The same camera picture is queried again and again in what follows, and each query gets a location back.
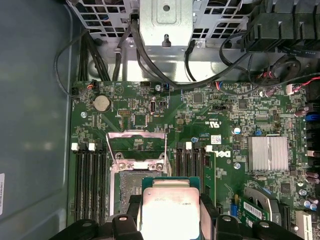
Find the screw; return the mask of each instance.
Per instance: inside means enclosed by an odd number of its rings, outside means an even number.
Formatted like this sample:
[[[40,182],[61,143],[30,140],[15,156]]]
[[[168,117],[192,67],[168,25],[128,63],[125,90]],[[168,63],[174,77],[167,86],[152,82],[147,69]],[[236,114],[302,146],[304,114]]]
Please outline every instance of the screw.
[[[196,46],[198,49],[201,48],[202,42],[198,41],[198,42],[195,44],[195,46]]]
[[[260,226],[263,227],[263,228],[269,228],[269,224],[266,223],[266,222],[260,222]]]
[[[126,165],[124,163],[119,163],[118,167],[120,170],[123,170],[126,168]]]
[[[156,169],[157,169],[158,171],[161,171],[162,169],[164,169],[164,166],[163,166],[161,163],[158,163],[158,164],[156,165]]]
[[[241,168],[241,165],[240,165],[240,163],[235,162],[235,163],[233,164],[233,167],[234,167],[234,169],[239,170],[239,169]]]
[[[222,219],[225,220],[226,222],[231,221],[231,217],[229,217],[229,216],[223,216]]]
[[[157,92],[160,92],[160,91],[161,91],[161,86],[160,86],[160,85],[155,85],[154,89],[155,89]]]
[[[87,117],[87,113],[85,112],[85,111],[83,111],[83,112],[81,112],[81,117],[83,118],[83,119],[85,119],[86,117]]]

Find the metal bracket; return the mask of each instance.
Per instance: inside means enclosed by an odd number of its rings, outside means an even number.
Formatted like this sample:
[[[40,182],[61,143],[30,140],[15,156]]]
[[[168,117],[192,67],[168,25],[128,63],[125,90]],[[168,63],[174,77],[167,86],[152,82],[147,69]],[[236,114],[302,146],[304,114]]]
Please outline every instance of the metal bracket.
[[[145,159],[143,161],[136,159],[126,159],[121,152],[113,154],[110,139],[115,138],[132,138],[133,136],[141,136],[143,138],[162,139],[164,141],[164,152],[155,159]],[[114,214],[115,201],[115,174],[123,171],[146,170],[157,171],[172,174],[170,162],[167,156],[167,134],[161,132],[149,132],[143,130],[128,130],[124,132],[108,132],[106,134],[106,142],[112,157],[112,166],[110,167],[110,193],[109,193],[109,215]]]

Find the chipset heatsink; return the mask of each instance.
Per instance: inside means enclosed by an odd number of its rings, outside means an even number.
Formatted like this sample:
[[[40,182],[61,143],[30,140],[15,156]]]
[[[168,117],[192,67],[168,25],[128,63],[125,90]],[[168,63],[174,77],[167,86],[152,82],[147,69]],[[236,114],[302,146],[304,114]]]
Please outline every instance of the chipset heatsink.
[[[250,171],[287,171],[288,145],[285,136],[248,138]]]

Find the integrated circuit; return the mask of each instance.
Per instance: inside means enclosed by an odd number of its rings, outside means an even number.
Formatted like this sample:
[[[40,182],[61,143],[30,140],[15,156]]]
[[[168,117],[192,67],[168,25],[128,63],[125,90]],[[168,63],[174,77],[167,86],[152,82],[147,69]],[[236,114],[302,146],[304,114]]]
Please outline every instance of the integrated circuit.
[[[290,183],[281,183],[281,193],[283,193],[283,194],[290,194],[291,193]]]
[[[195,104],[202,104],[204,101],[204,96],[201,93],[193,94],[193,103]]]
[[[245,110],[248,109],[248,100],[247,99],[239,99],[239,109]]]

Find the blue capacitor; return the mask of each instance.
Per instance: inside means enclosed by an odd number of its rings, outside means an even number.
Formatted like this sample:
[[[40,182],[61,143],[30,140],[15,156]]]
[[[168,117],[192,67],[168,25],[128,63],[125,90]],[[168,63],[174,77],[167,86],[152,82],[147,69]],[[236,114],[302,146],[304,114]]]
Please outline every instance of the blue capacitor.
[[[191,138],[191,142],[193,142],[193,143],[198,142],[198,140],[199,140],[199,139],[198,139],[197,137],[195,137],[195,136]]]

